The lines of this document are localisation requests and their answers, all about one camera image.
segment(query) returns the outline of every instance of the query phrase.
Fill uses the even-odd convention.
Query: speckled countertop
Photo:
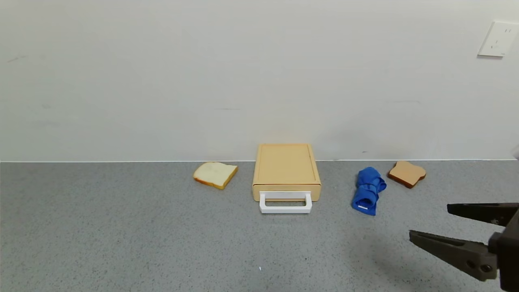
[[[254,163],[224,191],[198,163],[1,163],[1,291],[499,291],[415,247],[408,230],[486,242],[501,227],[447,203],[519,201],[519,162],[417,162],[387,180],[377,216],[350,207],[357,172],[392,162],[318,162],[307,215],[262,215]]]

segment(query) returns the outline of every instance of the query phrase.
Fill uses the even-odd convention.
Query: blue towel
[[[360,212],[375,216],[377,209],[378,193],[386,189],[386,182],[380,177],[373,167],[367,167],[359,171],[357,179],[357,191],[351,206]]]

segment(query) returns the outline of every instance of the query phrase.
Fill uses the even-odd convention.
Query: white handle
[[[312,210],[312,197],[310,191],[286,191],[286,192],[259,192],[259,209],[261,213],[310,213]],[[303,198],[306,206],[267,206],[265,199],[294,199]]]

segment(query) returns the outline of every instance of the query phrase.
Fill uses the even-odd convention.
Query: wall socket
[[[519,24],[494,21],[478,55],[503,57],[508,53],[519,31]]]

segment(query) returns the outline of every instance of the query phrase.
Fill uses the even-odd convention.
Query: toasted bread slice
[[[410,189],[414,187],[419,180],[424,179],[425,175],[425,169],[407,161],[398,161],[394,168],[388,173],[390,179],[397,181]]]
[[[237,171],[238,166],[236,165],[206,162],[195,170],[193,178],[198,182],[223,190]]]

